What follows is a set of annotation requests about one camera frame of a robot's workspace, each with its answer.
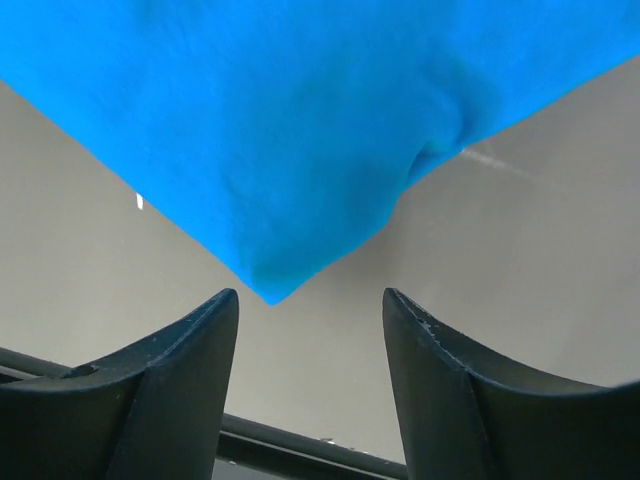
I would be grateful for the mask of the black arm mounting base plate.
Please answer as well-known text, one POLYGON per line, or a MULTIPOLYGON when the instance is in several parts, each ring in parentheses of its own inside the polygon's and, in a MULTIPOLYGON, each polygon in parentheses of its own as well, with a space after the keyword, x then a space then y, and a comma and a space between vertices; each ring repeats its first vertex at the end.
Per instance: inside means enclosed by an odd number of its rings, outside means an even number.
POLYGON ((342 447, 224 414, 216 458, 283 479, 406 479, 407 467, 342 447))

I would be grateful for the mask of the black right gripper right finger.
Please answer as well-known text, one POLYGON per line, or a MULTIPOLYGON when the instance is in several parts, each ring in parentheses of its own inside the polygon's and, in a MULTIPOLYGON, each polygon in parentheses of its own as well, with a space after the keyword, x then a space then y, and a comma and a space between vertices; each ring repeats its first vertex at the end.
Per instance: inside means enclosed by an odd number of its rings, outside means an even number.
POLYGON ((635 479, 639 386, 543 372, 445 325, 395 289, 383 326, 413 479, 635 479))

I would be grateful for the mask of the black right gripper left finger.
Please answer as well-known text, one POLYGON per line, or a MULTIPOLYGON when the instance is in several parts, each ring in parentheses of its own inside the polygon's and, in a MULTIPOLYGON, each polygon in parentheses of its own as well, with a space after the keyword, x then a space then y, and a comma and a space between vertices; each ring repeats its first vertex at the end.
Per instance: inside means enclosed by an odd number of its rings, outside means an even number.
POLYGON ((225 289, 100 359, 2 384, 2 478, 211 478, 238 323, 225 289))

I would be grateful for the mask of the blue t shirt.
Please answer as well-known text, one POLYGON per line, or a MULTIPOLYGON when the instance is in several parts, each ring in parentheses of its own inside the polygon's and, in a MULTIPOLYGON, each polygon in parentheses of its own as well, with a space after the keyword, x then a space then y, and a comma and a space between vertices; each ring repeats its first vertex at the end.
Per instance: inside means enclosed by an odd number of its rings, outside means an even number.
POLYGON ((635 1, 5 1, 1 78, 276 304, 639 52, 635 1))

